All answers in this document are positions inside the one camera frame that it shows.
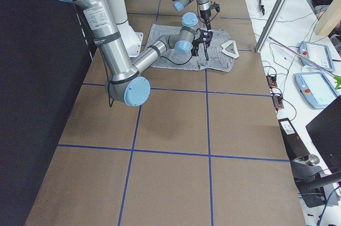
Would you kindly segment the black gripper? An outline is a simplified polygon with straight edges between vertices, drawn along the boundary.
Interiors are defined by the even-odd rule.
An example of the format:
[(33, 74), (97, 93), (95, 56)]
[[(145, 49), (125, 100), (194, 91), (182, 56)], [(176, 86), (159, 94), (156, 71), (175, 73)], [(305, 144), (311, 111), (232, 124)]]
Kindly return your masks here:
[(196, 31), (196, 35), (194, 37), (194, 40), (192, 42), (192, 49), (191, 49), (191, 56), (198, 56), (198, 49), (199, 49), (199, 44), (203, 43), (204, 45), (204, 55), (205, 55), (205, 58), (206, 58), (206, 61), (209, 61), (209, 56), (208, 56), (208, 52), (207, 52), (207, 48), (210, 47), (210, 42), (204, 42), (201, 38), (201, 35), (200, 35), (200, 29), (197, 29)]
[(212, 29), (212, 25), (210, 22), (211, 10), (210, 9), (200, 10), (200, 17), (203, 19), (206, 29), (211, 30)]

